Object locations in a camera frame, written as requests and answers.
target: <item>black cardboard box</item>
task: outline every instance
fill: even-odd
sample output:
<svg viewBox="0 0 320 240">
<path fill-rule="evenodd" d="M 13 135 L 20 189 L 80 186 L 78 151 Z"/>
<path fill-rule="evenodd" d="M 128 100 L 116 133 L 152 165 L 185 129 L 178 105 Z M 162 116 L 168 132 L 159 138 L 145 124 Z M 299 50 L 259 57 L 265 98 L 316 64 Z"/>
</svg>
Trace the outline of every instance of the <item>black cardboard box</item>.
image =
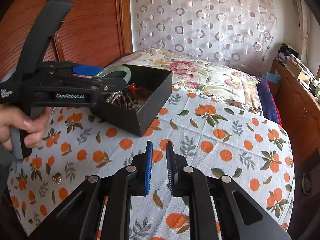
<svg viewBox="0 0 320 240">
<path fill-rule="evenodd" d="M 145 104 L 136 112 L 107 103 L 101 96 L 98 103 L 90 110 L 92 114 L 123 130 L 143 136 L 171 95 L 172 72 L 151 67 L 124 66 L 131 70 L 129 84 L 134 83 L 137 87 L 153 91 Z"/>
</svg>

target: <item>floral quilt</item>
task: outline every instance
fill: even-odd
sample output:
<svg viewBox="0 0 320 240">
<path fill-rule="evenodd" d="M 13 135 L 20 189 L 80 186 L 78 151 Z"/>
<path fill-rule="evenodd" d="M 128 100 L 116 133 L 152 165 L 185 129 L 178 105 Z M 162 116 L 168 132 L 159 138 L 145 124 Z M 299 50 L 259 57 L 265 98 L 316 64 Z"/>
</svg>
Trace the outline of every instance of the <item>floral quilt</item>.
<svg viewBox="0 0 320 240">
<path fill-rule="evenodd" d="M 144 152 L 148 140 L 154 147 L 151 187 L 147 197 L 132 198 L 130 240 L 189 239 L 188 198 L 173 198 L 167 187 L 165 150 L 169 140 L 175 153 L 205 175 L 232 176 L 286 230 L 294 195 L 286 131 L 214 98 L 190 96 L 190 87 L 180 87 L 173 88 L 143 137 L 103 122 L 88 108 L 55 108 L 41 145 L 21 163 L 12 164 L 7 181 L 26 233 L 40 225 L 87 176 L 103 178 L 130 165 L 133 156 Z M 52 179 L 58 172 L 60 184 Z M 221 238 L 218 218 L 216 221 L 213 226 Z"/>
<path fill-rule="evenodd" d="M 170 70 L 173 72 L 172 84 L 177 89 L 183 86 L 196 95 L 215 98 L 263 116 L 256 87 L 259 80 L 247 73 L 154 48 L 140 49 L 113 63 L 119 64 Z"/>
</svg>

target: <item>white curtain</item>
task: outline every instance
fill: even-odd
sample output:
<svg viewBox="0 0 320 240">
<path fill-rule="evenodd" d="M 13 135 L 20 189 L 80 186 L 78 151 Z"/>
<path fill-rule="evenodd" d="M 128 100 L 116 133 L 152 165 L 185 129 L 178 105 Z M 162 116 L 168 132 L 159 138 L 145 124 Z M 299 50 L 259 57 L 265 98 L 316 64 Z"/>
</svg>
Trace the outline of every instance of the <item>white curtain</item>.
<svg viewBox="0 0 320 240">
<path fill-rule="evenodd" d="M 132 2 L 136 49 L 168 49 L 252 74 L 263 71 L 277 26 L 272 0 Z"/>
</svg>

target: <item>hand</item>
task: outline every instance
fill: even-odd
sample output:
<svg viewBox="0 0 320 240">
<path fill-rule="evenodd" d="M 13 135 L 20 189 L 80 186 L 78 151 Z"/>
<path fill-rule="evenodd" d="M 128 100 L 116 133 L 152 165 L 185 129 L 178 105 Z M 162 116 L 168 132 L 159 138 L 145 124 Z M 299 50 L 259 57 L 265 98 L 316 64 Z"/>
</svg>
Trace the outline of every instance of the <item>hand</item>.
<svg viewBox="0 0 320 240">
<path fill-rule="evenodd" d="M 15 106 L 7 104 L 0 105 L 0 143 L 7 150 L 12 150 L 10 139 L 10 125 L 29 133 L 24 138 L 24 144 L 28 148 L 35 148 L 40 145 L 45 127 L 50 118 L 52 107 L 45 107 L 41 115 L 31 120 L 25 113 Z"/>
</svg>

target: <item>wooden cabinet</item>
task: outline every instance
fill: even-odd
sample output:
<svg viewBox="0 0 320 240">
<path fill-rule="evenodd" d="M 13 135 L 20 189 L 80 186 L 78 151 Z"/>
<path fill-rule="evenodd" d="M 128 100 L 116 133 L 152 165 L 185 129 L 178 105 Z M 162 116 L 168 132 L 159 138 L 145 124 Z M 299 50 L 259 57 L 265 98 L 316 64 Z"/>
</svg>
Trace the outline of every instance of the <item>wooden cabinet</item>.
<svg viewBox="0 0 320 240">
<path fill-rule="evenodd" d="M 274 60 L 271 72 L 276 69 L 282 79 L 275 102 L 291 142 L 293 161 L 298 167 L 319 146 L 320 105 L 284 66 Z"/>
</svg>

